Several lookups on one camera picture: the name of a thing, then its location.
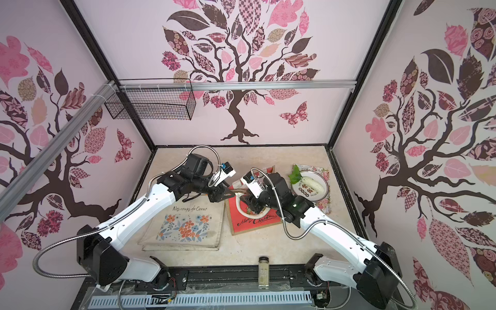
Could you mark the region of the red Christmas jute bag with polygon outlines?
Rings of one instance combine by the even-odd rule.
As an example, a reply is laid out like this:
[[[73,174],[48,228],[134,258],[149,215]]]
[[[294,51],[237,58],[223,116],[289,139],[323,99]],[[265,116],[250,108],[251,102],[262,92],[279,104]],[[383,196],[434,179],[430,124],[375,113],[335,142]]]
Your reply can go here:
[[[263,229],[281,222],[275,210],[265,207],[261,212],[255,213],[245,202],[240,200],[240,197],[248,192],[248,187],[241,180],[235,181],[230,190],[233,192],[241,190],[241,192],[236,192],[234,198],[230,198],[226,202],[227,223],[232,235]]]

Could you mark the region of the canvas tote bag orange handles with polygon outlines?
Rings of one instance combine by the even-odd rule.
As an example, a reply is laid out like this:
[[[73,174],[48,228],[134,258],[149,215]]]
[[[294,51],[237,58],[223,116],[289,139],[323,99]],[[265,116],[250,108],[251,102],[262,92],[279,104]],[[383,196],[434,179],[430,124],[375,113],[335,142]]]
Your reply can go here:
[[[176,202],[160,211],[138,242],[143,251],[216,251],[226,203],[207,196]]]

